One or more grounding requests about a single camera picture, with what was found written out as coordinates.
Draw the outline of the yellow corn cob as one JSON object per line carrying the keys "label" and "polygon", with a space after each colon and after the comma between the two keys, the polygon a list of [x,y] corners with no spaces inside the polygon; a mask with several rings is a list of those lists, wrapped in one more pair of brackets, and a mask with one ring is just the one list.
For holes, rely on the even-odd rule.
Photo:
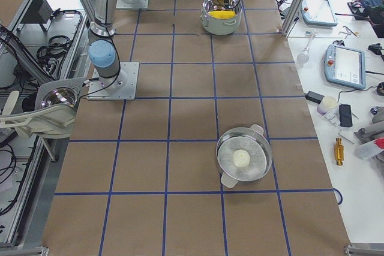
{"label": "yellow corn cob", "polygon": [[214,10],[209,11],[208,14],[216,19],[231,19],[236,16],[236,13],[232,10]]}

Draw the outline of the black smartphone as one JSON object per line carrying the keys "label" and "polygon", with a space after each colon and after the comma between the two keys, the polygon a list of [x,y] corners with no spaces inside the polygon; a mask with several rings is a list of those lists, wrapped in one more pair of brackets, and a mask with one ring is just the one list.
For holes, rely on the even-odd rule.
{"label": "black smartphone", "polygon": [[349,104],[340,104],[339,107],[340,127],[350,128],[353,126],[352,110]]}

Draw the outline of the grey chair with bowl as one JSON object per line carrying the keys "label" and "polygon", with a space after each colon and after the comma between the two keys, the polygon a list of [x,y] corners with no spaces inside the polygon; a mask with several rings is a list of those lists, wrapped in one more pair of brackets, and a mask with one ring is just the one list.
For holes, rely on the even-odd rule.
{"label": "grey chair with bowl", "polygon": [[1,128],[15,129],[23,138],[36,134],[42,138],[68,138],[76,118],[76,104],[85,77],[57,80],[38,89],[35,110],[13,114],[19,91],[10,92],[1,113]]}

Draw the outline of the blue teach pendant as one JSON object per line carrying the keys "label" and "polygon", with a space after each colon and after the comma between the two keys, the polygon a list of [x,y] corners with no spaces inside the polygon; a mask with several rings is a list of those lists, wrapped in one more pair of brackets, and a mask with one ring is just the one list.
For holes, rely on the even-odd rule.
{"label": "blue teach pendant", "polygon": [[308,25],[334,27],[338,24],[329,0],[303,0],[301,14]]}
{"label": "blue teach pendant", "polygon": [[331,44],[323,61],[327,82],[357,90],[366,88],[365,53],[350,47]]}

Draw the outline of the blue teach pendant far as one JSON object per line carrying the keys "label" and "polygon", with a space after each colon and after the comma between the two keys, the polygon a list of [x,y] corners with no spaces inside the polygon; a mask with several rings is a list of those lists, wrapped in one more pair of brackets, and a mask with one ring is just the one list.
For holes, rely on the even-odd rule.
{"label": "blue teach pendant far", "polygon": [[329,0],[303,0],[301,14],[308,25],[334,27],[338,24]]}

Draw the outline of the black power adapter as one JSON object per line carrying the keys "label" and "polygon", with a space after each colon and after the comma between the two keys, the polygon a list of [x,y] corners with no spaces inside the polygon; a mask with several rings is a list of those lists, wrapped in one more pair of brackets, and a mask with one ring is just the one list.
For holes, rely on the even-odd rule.
{"label": "black power adapter", "polygon": [[305,94],[306,100],[309,100],[312,103],[316,103],[316,104],[320,104],[324,97],[325,97],[324,95],[318,94],[318,93],[313,92],[313,91],[308,91]]}

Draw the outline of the gold brass fitting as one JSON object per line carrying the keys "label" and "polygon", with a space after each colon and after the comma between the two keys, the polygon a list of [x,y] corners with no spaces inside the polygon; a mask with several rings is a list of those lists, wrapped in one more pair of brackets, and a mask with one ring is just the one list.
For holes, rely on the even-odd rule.
{"label": "gold brass fitting", "polygon": [[344,161],[344,146],[342,144],[342,139],[337,137],[334,144],[334,159],[336,165],[342,166]]}

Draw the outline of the steel steamer pot with lid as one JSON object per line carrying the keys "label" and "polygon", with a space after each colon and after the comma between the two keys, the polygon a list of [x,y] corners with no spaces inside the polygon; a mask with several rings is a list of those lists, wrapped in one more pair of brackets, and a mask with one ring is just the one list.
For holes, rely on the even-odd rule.
{"label": "steel steamer pot with lid", "polygon": [[215,153],[221,184],[227,188],[263,178],[272,165],[271,146],[264,129],[256,124],[226,131],[217,141]]}

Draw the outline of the blue teach pendant near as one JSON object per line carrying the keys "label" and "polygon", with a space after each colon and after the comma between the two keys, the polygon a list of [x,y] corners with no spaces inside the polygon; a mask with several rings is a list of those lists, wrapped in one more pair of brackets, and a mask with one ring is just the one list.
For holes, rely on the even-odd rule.
{"label": "blue teach pendant near", "polygon": [[327,82],[357,90],[366,88],[365,53],[350,47],[331,44],[323,61]]}

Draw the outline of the pale green steel pot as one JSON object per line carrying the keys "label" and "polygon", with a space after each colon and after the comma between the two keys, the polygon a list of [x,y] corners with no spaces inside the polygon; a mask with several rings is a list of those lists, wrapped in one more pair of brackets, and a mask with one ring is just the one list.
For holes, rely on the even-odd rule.
{"label": "pale green steel pot", "polygon": [[201,8],[200,22],[202,27],[214,35],[234,33],[241,24],[242,4],[239,0],[204,0]]}

